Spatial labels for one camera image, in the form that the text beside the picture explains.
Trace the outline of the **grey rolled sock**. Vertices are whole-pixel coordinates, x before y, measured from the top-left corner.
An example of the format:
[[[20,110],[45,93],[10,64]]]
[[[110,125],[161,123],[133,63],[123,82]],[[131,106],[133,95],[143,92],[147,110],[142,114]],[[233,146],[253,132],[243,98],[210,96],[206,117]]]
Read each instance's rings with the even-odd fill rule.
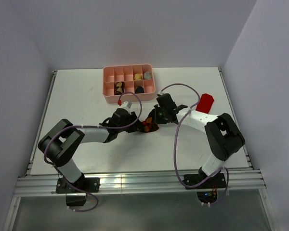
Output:
[[[152,74],[149,71],[146,71],[145,73],[143,73],[143,79],[144,80],[152,79]]]

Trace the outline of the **dark navy rolled sock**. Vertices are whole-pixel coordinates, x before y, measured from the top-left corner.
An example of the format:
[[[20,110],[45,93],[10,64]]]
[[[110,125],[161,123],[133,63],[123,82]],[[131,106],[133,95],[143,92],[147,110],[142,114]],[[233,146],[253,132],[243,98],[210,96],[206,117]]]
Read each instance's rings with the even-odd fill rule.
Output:
[[[138,87],[135,88],[135,93],[136,94],[142,94],[144,92],[145,91],[144,91],[144,88],[142,86],[138,86]]]

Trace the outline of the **brown yellow argyle sock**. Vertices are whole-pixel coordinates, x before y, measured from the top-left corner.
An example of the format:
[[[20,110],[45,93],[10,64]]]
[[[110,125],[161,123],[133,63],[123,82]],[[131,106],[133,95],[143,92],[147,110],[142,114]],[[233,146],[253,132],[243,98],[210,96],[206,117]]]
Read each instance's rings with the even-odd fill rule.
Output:
[[[117,82],[114,85],[114,95],[121,95],[124,92],[125,83],[124,82]]]

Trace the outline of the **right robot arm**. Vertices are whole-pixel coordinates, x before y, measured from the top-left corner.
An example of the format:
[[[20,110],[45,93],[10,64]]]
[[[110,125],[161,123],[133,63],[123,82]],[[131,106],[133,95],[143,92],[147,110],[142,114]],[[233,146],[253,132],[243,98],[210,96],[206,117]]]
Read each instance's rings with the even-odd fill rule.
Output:
[[[156,131],[160,124],[176,124],[173,164],[177,179],[187,188],[195,188],[200,185],[205,188],[210,187],[215,182],[215,177],[222,170],[227,170],[224,165],[231,155],[245,145],[245,139],[233,118],[227,113],[211,115],[192,110],[191,107],[183,104],[177,106],[168,93],[159,94],[157,102],[144,121],[146,123],[144,131]],[[198,171],[199,182],[191,186],[180,178],[176,161],[178,135],[182,125],[203,132],[207,136],[211,150],[208,159]]]

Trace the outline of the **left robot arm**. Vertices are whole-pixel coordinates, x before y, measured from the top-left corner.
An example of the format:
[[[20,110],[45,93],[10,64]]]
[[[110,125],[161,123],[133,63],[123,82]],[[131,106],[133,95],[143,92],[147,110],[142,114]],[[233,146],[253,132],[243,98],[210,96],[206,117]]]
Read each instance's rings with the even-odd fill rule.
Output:
[[[74,125],[61,119],[38,143],[45,162],[67,180],[67,187],[73,192],[87,189],[84,173],[73,160],[77,148],[82,143],[109,143],[121,132],[133,133],[144,129],[144,124],[135,112],[118,108],[111,117],[97,126]]]

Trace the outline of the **red christmas sock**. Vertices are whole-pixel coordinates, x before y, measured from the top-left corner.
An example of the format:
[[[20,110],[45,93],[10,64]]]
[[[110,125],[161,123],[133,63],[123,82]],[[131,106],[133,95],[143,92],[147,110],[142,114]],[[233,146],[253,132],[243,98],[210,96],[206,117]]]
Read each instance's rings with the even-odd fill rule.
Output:
[[[196,106],[196,111],[208,114],[213,103],[214,98],[211,95],[204,93],[200,97],[200,101]]]

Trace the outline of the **red orange argyle sock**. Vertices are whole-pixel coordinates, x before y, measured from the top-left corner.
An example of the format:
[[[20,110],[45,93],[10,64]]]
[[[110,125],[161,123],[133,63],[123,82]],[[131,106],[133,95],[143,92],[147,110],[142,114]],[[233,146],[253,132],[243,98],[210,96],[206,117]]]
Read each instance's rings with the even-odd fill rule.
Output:
[[[155,122],[153,117],[147,117],[146,120],[142,121],[142,126],[140,128],[140,132],[150,133],[150,132],[155,132],[158,129],[159,129],[159,126]]]

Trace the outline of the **pink divided organizer box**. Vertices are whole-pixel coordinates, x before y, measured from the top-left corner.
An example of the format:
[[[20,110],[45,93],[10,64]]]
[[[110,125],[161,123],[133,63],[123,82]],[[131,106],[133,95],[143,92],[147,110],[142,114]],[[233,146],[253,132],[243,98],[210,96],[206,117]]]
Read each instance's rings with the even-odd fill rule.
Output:
[[[152,79],[134,81],[136,73],[142,74],[149,71]],[[125,89],[121,95],[114,95],[114,85],[117,82],[124,82]],[[135,88],[142,86],[144,93],[136,94]],[[150,101],[155,98],[156,86],[153,74],[153,68],[150,64],[118,65],[106,66],[103,68],[103,96],[107,103],[117,103],[121,101],[137,101],[135,96],[141,101]]]

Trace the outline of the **yellow rolled sock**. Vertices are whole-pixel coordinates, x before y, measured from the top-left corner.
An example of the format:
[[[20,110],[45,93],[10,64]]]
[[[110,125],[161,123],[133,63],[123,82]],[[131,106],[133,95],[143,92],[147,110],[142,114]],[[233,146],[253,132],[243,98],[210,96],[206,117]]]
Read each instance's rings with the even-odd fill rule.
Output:
[[[135,75],[134,75],[134,81],[138,81],[138,80],[142,80],[143,78],[142,78],[142,74],[140,74],[140,73],[136,73]]]

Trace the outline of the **aluminium front rail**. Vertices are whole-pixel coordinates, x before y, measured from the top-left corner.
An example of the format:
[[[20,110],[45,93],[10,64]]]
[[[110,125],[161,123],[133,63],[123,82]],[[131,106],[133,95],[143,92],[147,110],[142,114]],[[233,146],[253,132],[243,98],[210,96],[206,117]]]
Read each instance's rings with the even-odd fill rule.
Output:
[[[88,174],[88,178],[100,179],[99,192],[94,195],[137,194],[137,193],[178,193],[186,192],[173,171],[141,172],[122,174]],[[17,180],[14,197],[66,196],[56,193],[58,176],[26,176]],[[260,170],[229,170],[230,190],[265,189]]]

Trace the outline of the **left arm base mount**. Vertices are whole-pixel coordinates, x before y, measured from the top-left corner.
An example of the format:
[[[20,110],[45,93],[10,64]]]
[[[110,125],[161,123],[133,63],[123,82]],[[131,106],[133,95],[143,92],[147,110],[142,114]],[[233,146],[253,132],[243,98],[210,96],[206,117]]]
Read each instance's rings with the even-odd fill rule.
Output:
[[[57,181],[55,193],[66,195],[66,205],[79,208],[86,204],[87,193],[99,192],[100,178],[80,178],[75,183],[68,183],[64,178]]]

